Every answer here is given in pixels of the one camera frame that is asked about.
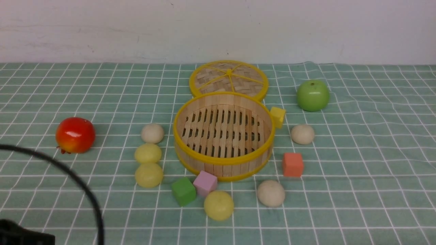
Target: white wall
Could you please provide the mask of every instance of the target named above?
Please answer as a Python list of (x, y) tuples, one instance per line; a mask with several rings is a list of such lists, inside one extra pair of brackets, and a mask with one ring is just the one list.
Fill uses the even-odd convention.
[(436, 64), (436, 0), (0, 0), (0, 62)]

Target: green apple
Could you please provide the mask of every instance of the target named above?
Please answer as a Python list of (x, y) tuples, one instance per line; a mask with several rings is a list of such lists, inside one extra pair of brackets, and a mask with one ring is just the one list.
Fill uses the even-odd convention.
[(303, 82), (297, 90), (298, 106), (308, 112), (316, 112), (327, 106), (330, 100), (330, 91), (321, 80), (308, 80)]

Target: bamboo steamer lid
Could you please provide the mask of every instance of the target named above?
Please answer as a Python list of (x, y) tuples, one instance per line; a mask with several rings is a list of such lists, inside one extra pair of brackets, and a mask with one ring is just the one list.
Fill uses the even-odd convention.
[(189, 79), (194, 97), (211, 92), (236, 92), (262, 101), (268, 78), (257, 67), (232, 60), (214, 61), (198, 67)]

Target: black object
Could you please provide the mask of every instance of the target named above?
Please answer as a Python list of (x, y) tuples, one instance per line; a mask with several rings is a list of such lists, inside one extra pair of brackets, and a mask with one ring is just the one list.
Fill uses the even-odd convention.
[[(54, 158), (40, 152), (36, 152), (31, 149), (26, 149), (20, 146), (13, 146), (7, 144), (0, 144), (0, 150), (9, 150), (24, 153), (29, 156), (34, 156), (40, 160), (45, 160), (64, 173), (69, 175), (74, 182), (85, 192), (88, 199), (91, 201), (92, 208), (94, 209), (95, 219), (97, 221), (97, 245), (105, 244), (105, 232), (102, 212), (100, 210), (99, 202), (95, 195), (91, 192), (85, 182), (72, 170), (70, 170), (65, 164), (55, 160)], [(53, 235), (39, 233), (35, 231), (26, 230), (14, 222), (8, 220), (0, 220), (0, 245), (54, 245), (55, 237)]]
[(30, 231), (11, 220), (1, 219), (0, 245), (55, 245), (55, 236)]

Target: bamboo steamer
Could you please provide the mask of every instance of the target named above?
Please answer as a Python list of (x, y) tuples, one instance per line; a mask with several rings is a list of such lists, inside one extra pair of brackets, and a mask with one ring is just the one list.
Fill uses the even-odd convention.
[(205, 93), (177, 113), (175, 150), (180, 162), (194, 174), (204, 170), (219, 181), (241, 180), (266, 165), (281, 122), (248, 95)]
[(268, 92), (268, 78), (254, 65), (223, 60), (204, 64), (189, 79), (194, 97), (210, 92), (236, 92), (262, 101)]

